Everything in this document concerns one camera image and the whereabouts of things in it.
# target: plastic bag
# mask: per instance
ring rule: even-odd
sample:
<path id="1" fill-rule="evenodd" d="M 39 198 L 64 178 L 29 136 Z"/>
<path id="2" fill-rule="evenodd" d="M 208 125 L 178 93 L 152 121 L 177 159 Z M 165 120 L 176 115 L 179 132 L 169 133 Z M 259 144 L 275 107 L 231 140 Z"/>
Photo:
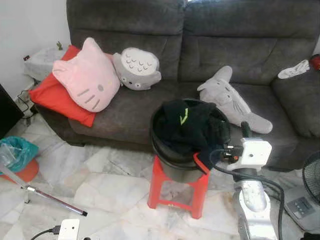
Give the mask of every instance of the plastic bag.
<path id="1" fill-rule="evenodd" d="M 37 155 L 38 147 L 22 137 L 9 136 L 0 140 L 0 161 L 12 172 L 22 171 Z"/>

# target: red pillow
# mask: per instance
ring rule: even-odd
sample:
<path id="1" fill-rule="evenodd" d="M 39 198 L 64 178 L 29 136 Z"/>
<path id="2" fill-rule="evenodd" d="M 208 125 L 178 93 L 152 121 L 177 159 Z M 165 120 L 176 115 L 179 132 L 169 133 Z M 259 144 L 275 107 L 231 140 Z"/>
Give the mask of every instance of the red pillow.
<path id="1" fill-rule="evenodd" d="M 70 46 L 61 60 L 68 61 L 74 58 L 80 50 Z M 29 91 L 31 100 L 58 112 L 69 119 L 77 120 L 87 127 L 92 127 L 96 112 L 90 112 L 77 105 L 69 96 L 65 87 L 54 77 L 52 73 L 34 90 Z"/>

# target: totoro plush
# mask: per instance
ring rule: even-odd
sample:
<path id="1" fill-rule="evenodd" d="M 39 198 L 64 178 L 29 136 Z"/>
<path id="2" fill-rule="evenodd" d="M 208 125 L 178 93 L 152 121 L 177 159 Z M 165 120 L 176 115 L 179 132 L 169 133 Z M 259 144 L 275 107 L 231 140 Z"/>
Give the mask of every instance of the totoro plush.
<path id="1" fill-rule="evenodd" d="M 121 84 L 132 90 L 148 90 L 161 80 L 159 60 L 148 51 L 126 48 L 113 55 L 113 65 Z"/>

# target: red stool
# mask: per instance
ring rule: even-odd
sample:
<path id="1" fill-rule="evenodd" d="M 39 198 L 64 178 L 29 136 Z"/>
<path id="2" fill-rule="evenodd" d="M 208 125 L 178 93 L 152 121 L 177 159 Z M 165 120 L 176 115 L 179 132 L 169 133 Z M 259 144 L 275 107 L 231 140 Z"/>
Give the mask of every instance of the red stool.
<path id="1" fill-rule="evenodd" d="M 192 205 L 186 205 L 175 201 L 168 201 L 160 199 L 161 187 L 164 181 L 172 181 L 164 173 L 160 159 L 156 155 L 154 158 L 153 170 L 152 170 L 152 180 L 150 185 L 148 206 L 152 209 L 155 209 L 158 204 L 168 205 L 170 207 L 179 207 L 186 209 L 191 212 L 191 216 L 194 219 L 199 219 L 202 216 L 202 210 L 204 207 L 204 201 L 206 192 L 208 189 L 209 175 L 204 174 L 195 182 L 189 182 L 188 184 L 194 188 L 192 196 Z"/>

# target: gray sofa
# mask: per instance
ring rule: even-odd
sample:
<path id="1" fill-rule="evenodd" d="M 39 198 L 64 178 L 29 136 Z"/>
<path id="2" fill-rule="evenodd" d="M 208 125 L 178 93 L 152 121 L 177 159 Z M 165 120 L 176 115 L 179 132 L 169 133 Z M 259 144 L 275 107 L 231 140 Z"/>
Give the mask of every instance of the gray sofa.
<path id="1" fill-rule="evenodd" d="M 197 87 L 224 65 L 254 113 L 270 120 L 267 166 L 302 167 L 320 150 L 320 74 L 277 79 L 308 59 L 320 33 L 319 0 L 67 0 L 71 43 L 93 37 L 106 53 L 136 47 L 154 53 L 162 80 L 147 91 L 121 87 L 93 127 L 41 106 L 52 129 L 71 145 L 150 150 L 149 122 L 163 101 L 199 98 Z M 232 126 L 231 143 L 241 130 Z"/>

